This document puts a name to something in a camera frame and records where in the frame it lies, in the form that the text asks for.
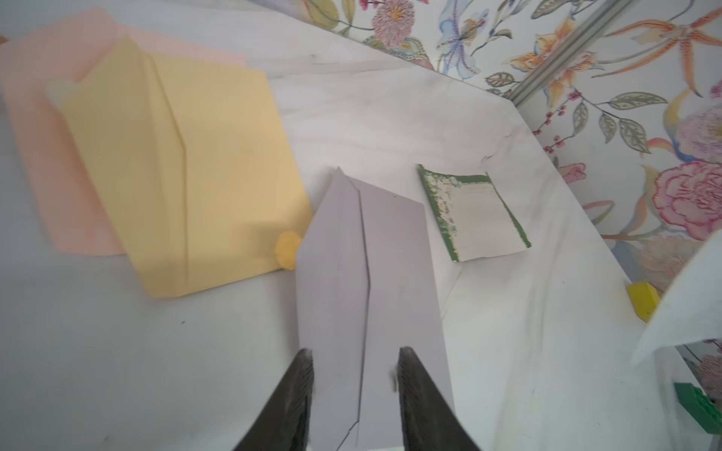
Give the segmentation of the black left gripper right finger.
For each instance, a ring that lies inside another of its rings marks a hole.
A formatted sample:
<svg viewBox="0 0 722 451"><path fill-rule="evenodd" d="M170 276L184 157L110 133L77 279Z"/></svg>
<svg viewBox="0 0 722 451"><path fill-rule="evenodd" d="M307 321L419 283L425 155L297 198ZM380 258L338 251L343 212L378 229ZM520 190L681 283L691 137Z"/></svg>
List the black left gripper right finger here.
<svg viewBox="0 0 722 451"><path fill-rule="evenodd" d="M405 450L479 451L411 347L402 347L397 380Z"/></svg>

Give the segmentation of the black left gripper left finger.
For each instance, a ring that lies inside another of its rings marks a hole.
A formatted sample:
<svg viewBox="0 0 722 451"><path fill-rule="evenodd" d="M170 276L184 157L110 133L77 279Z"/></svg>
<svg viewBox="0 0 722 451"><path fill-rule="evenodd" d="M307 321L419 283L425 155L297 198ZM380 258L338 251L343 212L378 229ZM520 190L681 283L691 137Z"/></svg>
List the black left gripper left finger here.
<svg viewBox="0 0 722 451"><path fill-rule="evenodd" d="M302 349L235 450L306 450L313 385L312 352Z"/></svg>

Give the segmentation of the grey lavender envelope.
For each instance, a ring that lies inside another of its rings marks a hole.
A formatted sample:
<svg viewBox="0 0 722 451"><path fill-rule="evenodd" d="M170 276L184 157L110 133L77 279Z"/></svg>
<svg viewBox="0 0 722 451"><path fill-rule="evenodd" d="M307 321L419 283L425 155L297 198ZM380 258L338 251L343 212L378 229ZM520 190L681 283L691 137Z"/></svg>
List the grey lavender envelope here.
<svg viewBox="0 0 722 451"><path fill-rule="evenodd" d="M315 450L402 444L399 351L453 399L424 207L341 171L296 254L301 347L312 353Z"/></svg>

